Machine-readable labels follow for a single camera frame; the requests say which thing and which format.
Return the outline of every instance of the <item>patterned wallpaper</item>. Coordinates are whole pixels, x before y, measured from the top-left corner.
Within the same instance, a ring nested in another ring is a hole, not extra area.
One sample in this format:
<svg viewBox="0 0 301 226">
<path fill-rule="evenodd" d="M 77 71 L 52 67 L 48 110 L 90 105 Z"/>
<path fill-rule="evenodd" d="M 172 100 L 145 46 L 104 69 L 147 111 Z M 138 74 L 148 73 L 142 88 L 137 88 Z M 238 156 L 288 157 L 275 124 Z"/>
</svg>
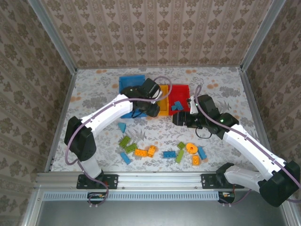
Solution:
<svg viewBox="0 0 301 226">
<path fill-rule="evenodd" d="M 70 78 L 27 0 L 1 0 L 0 225 L 18 225 L 26 211 Z"/>
<path fill-rule="evenodd" d="M 42 0 L 77 67 L 238 65 L 272 0 Z"/>
<path fill-rule="evenodd" d="M 300 0 L 286 1 L 247 74 L 272 150 L 300 164 Z"/>
</svg>

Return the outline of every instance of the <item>yellow lego brick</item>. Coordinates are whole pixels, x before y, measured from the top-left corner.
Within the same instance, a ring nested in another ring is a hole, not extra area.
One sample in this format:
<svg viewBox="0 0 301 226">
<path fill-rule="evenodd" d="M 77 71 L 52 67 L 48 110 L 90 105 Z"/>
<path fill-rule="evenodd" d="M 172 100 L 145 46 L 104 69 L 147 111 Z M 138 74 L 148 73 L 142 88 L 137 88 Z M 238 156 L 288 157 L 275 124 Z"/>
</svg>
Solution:
<svg viewBox="0 0 301 226">
<path fill-rule="evenodd" d="M 194 155 L 192 157 L 192 165 L 193 166 L 199 166 L 201 164 L 199 156 L 198 155 Z"/>
<path fill-rule="evenodd" d="M 156 147 L 154 145 L 151 145 L 147 152 L 147 156 L 152 158 L 154 156 L 155 151 L 156 151 Z"/>
<path fill-rule="evenodd" d="M 147 156 L 147 151 L 146 150 L 141 150 L 141 149 L 136 149 L 135 150 L 135 155 L 140 156 L 140 157 L 146 157 Z"/>
<path fill-rule="evenodd" d="M 192 143 L 188 143 L 186 145 L 186 150 L 189 154 L 195 154 L 196 152 L 198 152 L 198 147 L 196 147 Z"/>
<path fill-rule="evenodd" d="M 160 85 L 162 96 L 165 96 L 168 93 L 168 85 Z M 167 116 L 169 115 L 169 100 L 168 97 L 164 100 L 160 100 L 158 102 L 158 106 L 160 107 L 159 116 Z"/>
</svg>

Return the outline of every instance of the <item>blue triangular block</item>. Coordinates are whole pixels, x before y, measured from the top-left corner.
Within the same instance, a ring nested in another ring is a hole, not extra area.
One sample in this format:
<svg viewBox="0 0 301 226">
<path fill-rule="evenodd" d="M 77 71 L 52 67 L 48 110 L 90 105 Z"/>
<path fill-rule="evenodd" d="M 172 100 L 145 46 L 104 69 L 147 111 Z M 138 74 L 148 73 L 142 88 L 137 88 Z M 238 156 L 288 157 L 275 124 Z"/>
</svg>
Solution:
<svg viewBox="0 0 301 226">
<path fill-rule="evenodd" d="M 124 133 L 126 131 L 127 125 L 123 122 L 118 122 L 118 127 L 122 131 L 122 133 Z"/>
</svg>

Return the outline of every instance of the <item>floral tablecloth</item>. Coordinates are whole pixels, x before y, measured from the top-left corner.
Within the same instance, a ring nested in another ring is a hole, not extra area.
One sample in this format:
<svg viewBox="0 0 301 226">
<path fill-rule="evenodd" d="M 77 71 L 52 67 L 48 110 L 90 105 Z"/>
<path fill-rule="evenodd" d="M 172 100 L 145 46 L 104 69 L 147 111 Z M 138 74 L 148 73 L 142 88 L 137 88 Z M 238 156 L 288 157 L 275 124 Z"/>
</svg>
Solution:
<svg viewBox="0 0 301 226">
<path fill-rule="evenodd" d="M 110 102 L 119 92 L 119 77 L 125 75 L 145 74 L 146 78 L 154 79 L 160 75 L 167 76 L 173 84 L 188 84 L 192 95 L 198 84 L 203 86 L 202 94 L 210 95 L 220 112 L 234 115 L 246 130 L 257 138 L 256 129 L 249 109 L 246 94 L 236 67 L 198 67 L 198 68 L 130 68 L 107 70 L 78 70 L 76 84 L 72 93 L 68 112 L 64 121 L 52 171 L 80 171 L 77 164 L 67 166 L 64 162 L 66 145 L 63 142 L 68 120 L 72 116 L 81 118 Z M 125 122 L 125 134 L 118 128 L 118 122 Z M 206 129 L 198 130 L 200 136 L 209 136 Z M 157 151 L 153 158 L 128 155 L 131 163 L 120 157 L 124 150 L 119 142 L 127 135 L 131 143 L 137 143 L 139 149 L 147 150 L 155 145 Z M 199 166 L 192 166 L 192 155 L 185 151 L 180 164 L 175 159 L 163 159 L 163 151 L 179 152 L 179 142 L 194 143 L 202 146 L 206 161 Z M 235 148 L 212 135 L 210 139 L 200 139 L 195 129 L 175 126 L 171 116 L 157 118 L 118 119 L 106 127 L 95 138 L 97 145 L 96 157 L 104 171 L 212 171 L 226 162 L 253 169 L 252 164 Z"/>
</svg>

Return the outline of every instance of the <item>blue lego brick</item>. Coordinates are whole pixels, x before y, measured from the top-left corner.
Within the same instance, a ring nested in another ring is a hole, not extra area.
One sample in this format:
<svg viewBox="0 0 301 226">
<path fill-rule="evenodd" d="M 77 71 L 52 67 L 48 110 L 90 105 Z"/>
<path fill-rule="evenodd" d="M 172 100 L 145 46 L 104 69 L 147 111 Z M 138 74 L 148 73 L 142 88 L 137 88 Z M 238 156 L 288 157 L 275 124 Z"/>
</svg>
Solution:
<svg viewBox="0 0 301 226">
<path fill-rule="evenodd" d="M 145 75 L 133 75 L 133 76 L 121 76 L 119 77 L 119 93 L 126 87 L 129 86 L 141 86 L 145 81 Z M 121 116 L 122 119 L 132 118 L 132 113 L 127 113 Z M 142 118 L 146 117 L 146 114 L 140 114 L 139 111 L 136 111 L 133 117 Z"/>
<path fill-rule="evenodd" d="M 120 156 L 126 162 L 127 165 L 131 163 L 131 160 L 128 158 L 128 156 L 124 152 L 120 153 Z"/>
<path fill-rule="evenodd" d="M 183 108 L 183 106 L 182 106 L 182 104 L 181 104 L 181 102 L 180 102 L 180 101 L 176 101 L 176 102 L 174 103 L 174 105 L 176 105 L 176 106 L 177 106 L 177 108 L 178 108 L 178 110 L 179 110 L 179 111 L 182 111 L 182 110 L 184 110 L 184 108 Z"/>
<path fill-rule="evenodd" d="M 118 127 L 122 131 L 122 133 L 124 133 L 126 131 L 127 125 L 123 122 L 118 122 Z"/>
<path fill-rule="evenodd" d="M 175 151 L 163 152 L 164 159 L 176 158 Z"/>
<path fill-rule="evenodd" d="M 204 150 L 202 147 L 198 147 L 198 154 L 201 157 L 201 160 L 206 159 L 207 155 L 205 154 Z"/>
</svg>

